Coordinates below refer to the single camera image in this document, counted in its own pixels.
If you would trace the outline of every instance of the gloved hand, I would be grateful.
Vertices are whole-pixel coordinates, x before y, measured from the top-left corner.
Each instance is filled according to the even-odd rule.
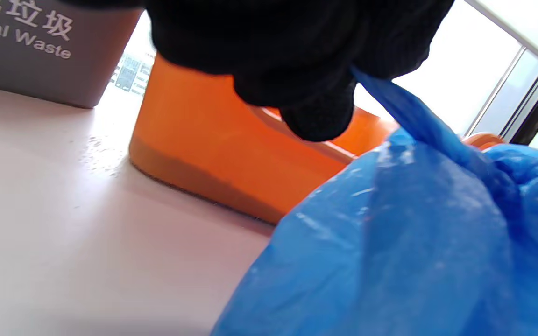
[[[168,61],[231,74],[248,104],[279,108],[297,136],[333,140],[352,120],[350,66],[393,79],[429,55],[453,0],[62,0],[145,7]]]

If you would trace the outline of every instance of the residual waste bin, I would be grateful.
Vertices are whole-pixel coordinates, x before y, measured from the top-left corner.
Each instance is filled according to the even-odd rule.
[[[0,0],[0,89],[92,108],[141,13]]]

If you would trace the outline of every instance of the blue garbage bag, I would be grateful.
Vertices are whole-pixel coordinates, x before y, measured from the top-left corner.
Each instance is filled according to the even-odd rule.
[[[538,150],[353,72],[401,130],[284,217],[212,336],[538,336]]]

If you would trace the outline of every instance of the orange trash bin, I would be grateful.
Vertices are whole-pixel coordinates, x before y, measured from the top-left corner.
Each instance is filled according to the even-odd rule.
[[[232,78],[156,58],[130,142],[144,174],[277,223],[312,190],[397,128],[356,109],[329,143],[296,138],[277,113],[245,104]]]

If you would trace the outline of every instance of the chinese characters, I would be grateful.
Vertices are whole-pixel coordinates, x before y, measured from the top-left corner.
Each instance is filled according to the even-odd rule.
[[[4,11],[4,0],[0,0],[0,13],[14,17],[14,20],[24,25],[37,28],[39,23],[39,15],[43,12],[41,7],[38,7],[36,0],[7,0],[9,6]],[[73,19],[70,19],[56,10],[51,10],[45,15],[47,22],[43,22],[41,28],[47,30],[50,36],[60,37],[65,41],[69,41],[68,33],[72,30]]]

